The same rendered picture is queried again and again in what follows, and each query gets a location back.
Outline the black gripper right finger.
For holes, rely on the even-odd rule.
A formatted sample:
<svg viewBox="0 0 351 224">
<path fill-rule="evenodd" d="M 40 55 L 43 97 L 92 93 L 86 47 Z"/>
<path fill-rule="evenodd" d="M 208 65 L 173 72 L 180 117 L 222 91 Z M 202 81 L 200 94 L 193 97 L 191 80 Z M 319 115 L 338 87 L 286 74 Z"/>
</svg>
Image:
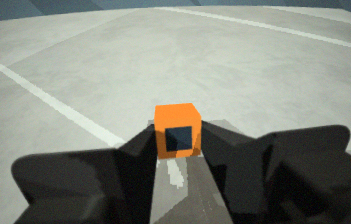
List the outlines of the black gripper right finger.
<svg viewBox="0 0 351 224">
<path fill-rule="evenodd" d="M 248 137 L 201 120 L 201 151 L 233 224 L 262 224 L 280 161 L 344 150 L 351 138 L 343 125 L 274 131 Z"/>
</svg>

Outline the orange block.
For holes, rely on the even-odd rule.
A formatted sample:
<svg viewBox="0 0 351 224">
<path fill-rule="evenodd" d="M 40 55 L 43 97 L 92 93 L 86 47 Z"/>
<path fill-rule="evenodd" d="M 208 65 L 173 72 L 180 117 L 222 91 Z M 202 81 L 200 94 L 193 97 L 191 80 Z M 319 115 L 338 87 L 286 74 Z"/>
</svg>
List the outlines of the orange block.
<svg viewBox="0 0 351 224">
<path fill-rule="evenodd" d="M 201 155 L 201 115 L 192 103 L 155 106 L 158 160 Z"/>
</svg>

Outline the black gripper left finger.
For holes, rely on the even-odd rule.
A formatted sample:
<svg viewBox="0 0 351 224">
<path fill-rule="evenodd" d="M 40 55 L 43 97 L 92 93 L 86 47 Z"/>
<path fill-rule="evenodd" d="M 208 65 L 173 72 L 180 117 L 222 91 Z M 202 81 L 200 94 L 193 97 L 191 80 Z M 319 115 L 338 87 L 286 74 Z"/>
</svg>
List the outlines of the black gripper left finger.
<svg viewBox="0 0 351 224">
<path fill-rule="evenodd" d="M 109 195 L 121 224 L 149 224 L 157 164 L 155 124 L 120 148 L 21 156 L 11 173 L 29 203 Z"/>
</svg>

